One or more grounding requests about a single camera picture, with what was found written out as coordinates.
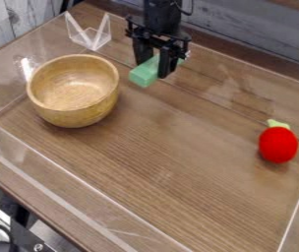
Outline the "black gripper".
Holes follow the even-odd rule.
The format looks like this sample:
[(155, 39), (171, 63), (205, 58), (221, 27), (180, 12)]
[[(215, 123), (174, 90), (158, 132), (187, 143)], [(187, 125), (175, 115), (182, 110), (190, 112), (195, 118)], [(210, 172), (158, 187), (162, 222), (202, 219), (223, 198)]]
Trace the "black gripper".
[(183, 8), (183, 0), (143, 0), (140, 16), (126, 17), (126, 35), (132, 40), (136, 64), (160, 51), (158, 76), (166, 79), (176, 70), (179, 58), (186, 58), (190, 35), (182, 30), (182, 17), (191, 11)]

